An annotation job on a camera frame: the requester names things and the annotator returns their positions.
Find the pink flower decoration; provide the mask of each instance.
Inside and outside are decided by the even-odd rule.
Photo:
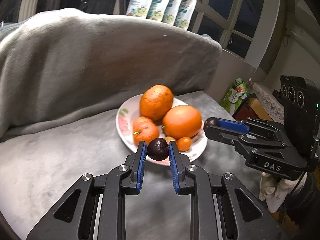
[[[130,134],[130,131],[128,129],[128,122],[126,119],[124,119],[123,116],[118,117],[118,123],[119,123],[119,129],[121,131],[121,133],[123,134],[123,136],[127,136]]]

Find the white glove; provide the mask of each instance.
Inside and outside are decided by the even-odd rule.
[[[266,200],[268,209],[271,213],[276,212],[284,202],[285,197],[293,190],[295,185],[297,185],[299,179],[300,178],[297,180],[281,179],[277,182],[272,175],[262,172],[260,180],[260,200]],[[304,173],[301,182],[292,193],[293,195],[297,194],[302,189],[306,179],[307,173]]]

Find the triangular cutout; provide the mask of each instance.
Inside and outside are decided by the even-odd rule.
[[[262,217],[262,212],[239,188],[235,189],[241,214],[245,222],[250,222]]]
[[[81,190],[76,189],[56,210],[53,217],[67,223],[70,223],[75,213]]]

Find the black sleeve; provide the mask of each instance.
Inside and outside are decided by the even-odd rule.
[[[308,173],[302,190],[286,199],[287,214],[300,232],[292,240],[320,239],[320,192],[316,179]]]

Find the gray tabletop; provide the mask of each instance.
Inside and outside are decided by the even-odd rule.
[[[202,91],[178,98],[198,108],[203,119],[232,119]],[[0,210],[21,239],[82,174],[108,173],[131,154],[117,134],[116,112],[0,144]],[[258,195],[259,173],[231,146],[208,141],[193,163],[212,174],[232,172]],[[141,193],[126,196],[125,207],[128,240],[189,239],[190,196],[175,194],[169,167],[147,162]]]

